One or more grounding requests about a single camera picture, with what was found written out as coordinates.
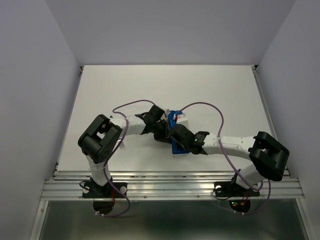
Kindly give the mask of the blue satin napkin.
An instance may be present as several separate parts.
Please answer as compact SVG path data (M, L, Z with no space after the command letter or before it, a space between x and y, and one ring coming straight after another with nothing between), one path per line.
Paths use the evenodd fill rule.
M183 114L178 110L170 110L167 114L168 129L172 129L176 125L176 115ZM173 138L171 139L171 149L173 154L186 154L187 151L179 145Z

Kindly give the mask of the silver fork black handle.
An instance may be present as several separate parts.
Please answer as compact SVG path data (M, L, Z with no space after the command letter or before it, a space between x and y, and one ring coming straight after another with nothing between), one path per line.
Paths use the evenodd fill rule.
M125 144L122 142L119 146L120 149L123 149L125 147Z

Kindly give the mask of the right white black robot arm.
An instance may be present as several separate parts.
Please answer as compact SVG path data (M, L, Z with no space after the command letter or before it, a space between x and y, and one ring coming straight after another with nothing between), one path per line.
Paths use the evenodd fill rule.
M230 183L221 186L229 195L242 195L248 189L259 192L254 186L262 186L264 180L280 182L290 155L286 147L264 131L256 136L230 137L207 131L192 133L176 124L168 136L194 155L224 155L235 172Z

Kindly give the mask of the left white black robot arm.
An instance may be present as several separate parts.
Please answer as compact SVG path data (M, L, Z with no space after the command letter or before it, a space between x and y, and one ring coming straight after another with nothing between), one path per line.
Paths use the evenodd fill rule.
M91 177L85 190L100 197L106 197L113 188L108 181L112 180L108 161L119 148L124 137L130 135L153 134L155 141L170 144L168 136L166 111L153 105L147 112L124 118L107 118L98 115L78 140L78 146L86 156Z

